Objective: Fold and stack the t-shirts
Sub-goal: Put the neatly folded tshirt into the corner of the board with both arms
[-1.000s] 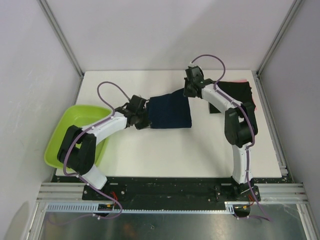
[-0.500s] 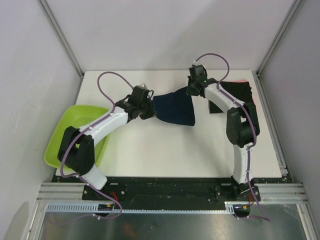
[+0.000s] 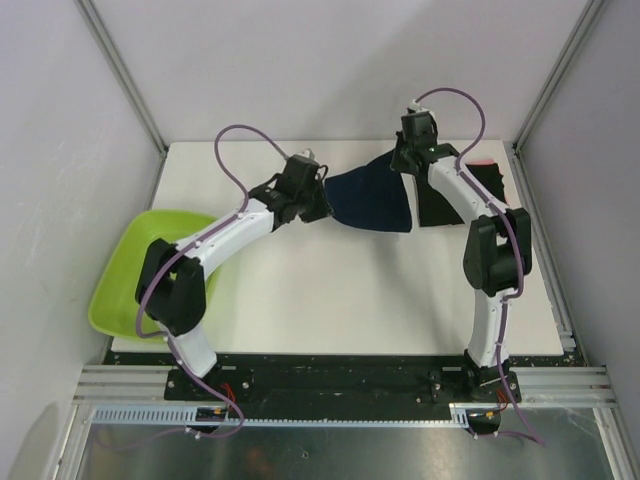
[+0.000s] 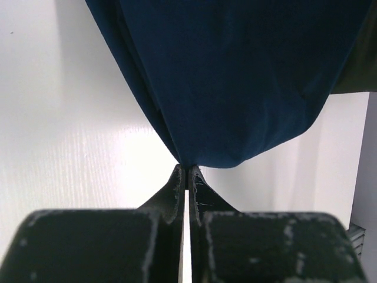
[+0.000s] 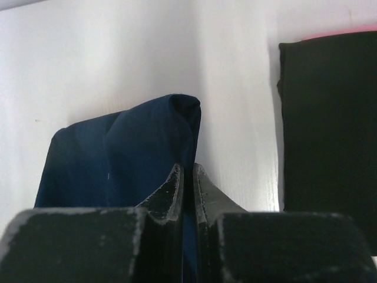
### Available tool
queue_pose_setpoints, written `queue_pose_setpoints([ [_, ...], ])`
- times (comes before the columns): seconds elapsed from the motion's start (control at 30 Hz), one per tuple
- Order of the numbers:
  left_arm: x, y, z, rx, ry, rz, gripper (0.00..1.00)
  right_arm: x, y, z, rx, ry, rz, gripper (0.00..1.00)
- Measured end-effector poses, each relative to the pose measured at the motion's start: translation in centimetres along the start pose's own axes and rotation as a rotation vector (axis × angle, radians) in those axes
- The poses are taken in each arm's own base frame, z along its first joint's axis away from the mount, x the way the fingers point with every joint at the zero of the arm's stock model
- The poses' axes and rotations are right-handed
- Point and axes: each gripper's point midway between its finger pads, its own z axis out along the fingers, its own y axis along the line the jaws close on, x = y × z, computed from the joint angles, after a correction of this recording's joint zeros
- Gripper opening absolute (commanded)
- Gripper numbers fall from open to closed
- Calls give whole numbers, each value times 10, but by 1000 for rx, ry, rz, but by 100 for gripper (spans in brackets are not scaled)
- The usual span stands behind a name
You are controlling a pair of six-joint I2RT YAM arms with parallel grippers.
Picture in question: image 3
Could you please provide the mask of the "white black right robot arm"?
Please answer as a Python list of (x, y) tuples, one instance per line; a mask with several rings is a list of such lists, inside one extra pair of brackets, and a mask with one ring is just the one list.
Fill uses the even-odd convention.
[(430, 110), (410, 106), (396, 136), (391, 168), (413, 176), (419, 218), (444, 207), (468, 232), (462, 268), (474, 290), (473, 329), (461, 372), (446, 388), (473, 401), (494, 399), (509, 388), (506, 327), (532, 269), (530, 215), (493, 195), (451, 144), (439, 142)]

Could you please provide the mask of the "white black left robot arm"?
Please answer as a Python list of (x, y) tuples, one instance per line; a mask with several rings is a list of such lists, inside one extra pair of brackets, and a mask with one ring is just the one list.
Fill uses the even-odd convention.
[(147, 248), (135, 300), (189, 371), (185, 385), (197, 398), (210, 399), (221, 387), (213, 369), (217, 354), (202, 326), (209, 278), (244, 247), (280, 227), (331, 216), (322, 168), (311, 150), (294, 154), (282, 172), (251, 189), (232, 213), (188, 237), (172, 243), (157, 239)]

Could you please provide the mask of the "navy blue t shirt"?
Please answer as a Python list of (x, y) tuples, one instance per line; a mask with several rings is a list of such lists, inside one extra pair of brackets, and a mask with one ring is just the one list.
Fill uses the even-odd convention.
[(413, 222), (400, 173), (391, 169), (393, 152), (325, 180), (333, 218), (351, 228), (409, 233)]

